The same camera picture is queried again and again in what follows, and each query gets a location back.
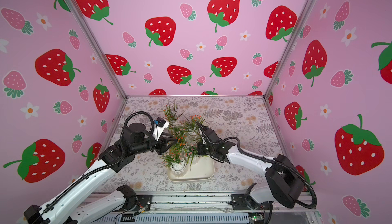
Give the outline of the white pot orange flower plant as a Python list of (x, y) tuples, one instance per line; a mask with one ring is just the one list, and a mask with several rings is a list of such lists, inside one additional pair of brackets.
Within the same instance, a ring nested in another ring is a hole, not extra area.
[(183, 122), (183, 127), (190, 134), (197, 135), (199, 134), (200, 128), (199, 124), (202, 124), (205, 121), (205, 117), (202, 115), (192, 115), (190, 119), (186, 119)]

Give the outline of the potted plant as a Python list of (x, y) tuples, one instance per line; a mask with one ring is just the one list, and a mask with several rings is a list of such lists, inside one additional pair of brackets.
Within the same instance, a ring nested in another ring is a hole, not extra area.
[(178, 113), (178, 105), (176, 103), (166, 104), (163, 109), (164, 116), (171, 124), (176, 123), (183, 113)]
[(174, 144), (167, 153), (161, 158), (165, 162), (165, 166), (176, 177), (182, 177), (186, 173), (186, 155), (185, 148), (187, 146), (186, 129), (182, 127), (174, 127), (170, 129), (174, 137)]

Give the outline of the white pot pink flower plant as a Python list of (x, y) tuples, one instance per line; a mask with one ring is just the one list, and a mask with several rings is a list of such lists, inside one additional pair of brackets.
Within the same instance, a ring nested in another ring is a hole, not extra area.
[(183, 155), (187, 165), (192, 166), (193, 164), (198, 163), (201, 159), (198, 151), (198, 144), (194, 142), (185, 146)]

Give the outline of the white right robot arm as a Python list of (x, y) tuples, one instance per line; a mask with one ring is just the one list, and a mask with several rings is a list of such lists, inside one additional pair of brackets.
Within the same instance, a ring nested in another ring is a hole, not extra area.
[(284, 155), (273, 158), (253, 154), (241, 148), (238, 138), (221, 139), (208, 126), (199, 122), (197, 125), (202, 138), (197, 146), (201, 156), (209, 156), (220, 163), (240, 165), (263, 175), (267, 180), (266, 187), (256, 188), (252, 184), (248, 188), (243, 197), (247, 208), (255, 209), (265, 202), (278, 202), (289, 209), (293, 209), (296, 204), (308, 209), (315, 208), (317, 201), (314, 192), (311, 192), (311, 204), (299, 200), (308, 183)]

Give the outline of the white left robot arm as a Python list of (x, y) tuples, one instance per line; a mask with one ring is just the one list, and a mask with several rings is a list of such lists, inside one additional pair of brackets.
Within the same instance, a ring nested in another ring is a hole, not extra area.
[(159, 138), (146, 137), (145, 133), (121, 136), (114, 145), (99, 155), (98, 160), (80, 178), (58, 196), (42, 206), (30, 206), (23, 215), (30, 224), (88, 224), (116, 209), (131, 210), (137, 205), (137, 194), (128, 185), (117, 188), (110, 195), (84, 208), (81, 208), (80, 204), (106, 180), (131, 163), (137, 154), (156, 151), (161, 155), (176, 142), (168, 133)]

